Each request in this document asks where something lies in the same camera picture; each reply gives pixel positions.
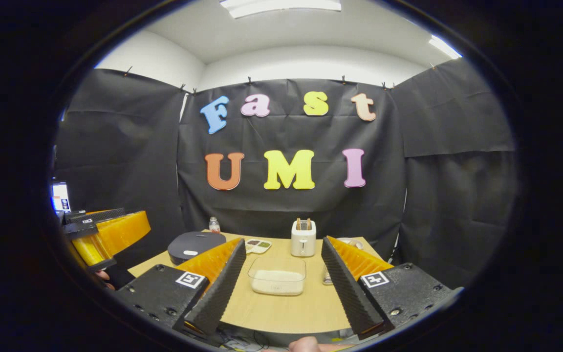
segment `ceiling light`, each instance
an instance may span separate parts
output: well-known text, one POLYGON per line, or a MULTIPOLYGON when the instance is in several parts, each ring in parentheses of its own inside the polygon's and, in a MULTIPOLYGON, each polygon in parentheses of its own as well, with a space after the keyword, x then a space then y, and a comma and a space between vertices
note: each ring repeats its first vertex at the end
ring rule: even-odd
POLYGON ((432 38, 429 40, 429 44, 437 47, 438 49, 440 49, 440 51, 447 54, 452 59, 462 57, 462 55, 458 54, 457 51, 453 50, 452 47, 447 45, 447 43, 443 42, 440 38, 436 36, 432 36, 432 38))
POLYGON ((224 0, 221 6, 230 11, 233 18, 285 9, 342 10, 340 0, 224 0))

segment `black fabric backdrop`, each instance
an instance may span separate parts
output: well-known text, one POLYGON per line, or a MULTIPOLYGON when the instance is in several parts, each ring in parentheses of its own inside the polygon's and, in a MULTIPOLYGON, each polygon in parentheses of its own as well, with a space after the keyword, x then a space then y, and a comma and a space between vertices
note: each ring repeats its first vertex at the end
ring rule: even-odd
POLYGON ((391 95, 408 187, 395 257, 449 287, 466 286, 505 233, 517 196, 508 120, 463 59, 428 69, 391 95))
POLYGON ((188 96, 179 123, 178 170, 186 227, 203 229, 215 216, 221 230, 250 236, 290 238, 297 218, 311 218, 317 236, 364 236, 382 252, 397 237, 405 194, 404 154, 395 107, 381 87, 329 80, 272 80, 219 87, 188 96), (309 91, 327 95, 329 111, 307 116, 303 97, 309 91), (372 122, 360 120, 351 97, 365 93, 374 100, 372 122), (266 117, 243 116, 240 109, 250 94, 270 98, 266 117), (225 128, 208 134, 199 110, 227 96, 225 128), (364 149, 362 171, 367 184, 347 188, 344 149, 364 149), (264 189, 268 160, 264 152, 281 150, 291 162, 301 149, 314 151, 311 163, 315 188, 283 186, 264 189), (220 153, 221 178, 228 179, 228 153, 244 153, 241 181, 233 190, 216 190, 206 179, 205 155, 220 153))
POLYGON ((145 210, 152 230, 116 255, 138 264, 185 232, 175 159, 184 94, 136 74, 92 70, 65 113, 56 140, 56 179, 73 210, 145 210))

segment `pink letter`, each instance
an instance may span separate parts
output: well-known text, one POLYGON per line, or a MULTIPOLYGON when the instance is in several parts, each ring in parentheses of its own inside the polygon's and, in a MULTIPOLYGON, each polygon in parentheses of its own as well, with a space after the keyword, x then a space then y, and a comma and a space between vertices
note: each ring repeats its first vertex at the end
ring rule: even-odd
POLYGON ((346 156, 346 181, 345 187, 364 187, 366 180, 362 178, 362 149, 344 149, 346 156))
POLYGON ((253 116, 255 114, 259 117, 264 117, 271 113, 271 110, 268 109, 270 99, 264 94, 250 95, 245 101, 247 103, 240 109, 244 116, 253 116))

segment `orange soft gripper pad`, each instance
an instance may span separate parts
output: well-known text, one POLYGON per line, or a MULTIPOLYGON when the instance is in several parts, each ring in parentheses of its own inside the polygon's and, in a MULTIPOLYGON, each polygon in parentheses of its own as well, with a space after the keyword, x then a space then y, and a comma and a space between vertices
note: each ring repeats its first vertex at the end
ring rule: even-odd
POLYGON ((208 288, 203 292, 208 291, 214 281, 218 278, 221 270, 225 267, 230 255, 240 242, 240 239, 233 239, 230 242, 217 245, 216 247, 206 250, 205 252, 199 254, 194 258, 190 258, 187 261, 176 266, 176 269, 193 272, 194 274, 203 275, 208 280, 210 284, 208 288))
POLYGON ((349 269, 355 281, 362 275, 372 274, 394 267, 388 262, 376 258, 353 245, 344 243, 330 236, 327 236, 327 238, 336 252, 338 252, 338 255, 340 255, 340 258, 342 258, 342 261, 345 262, 346 268, 349 269))
POLYGON ((109 258, 112 258, 114 254, 143 238, 152 227, 149 225, 147 212, 141 211, 98 222, 97 229, 99 230, 96 235, 98 243, 109 258))

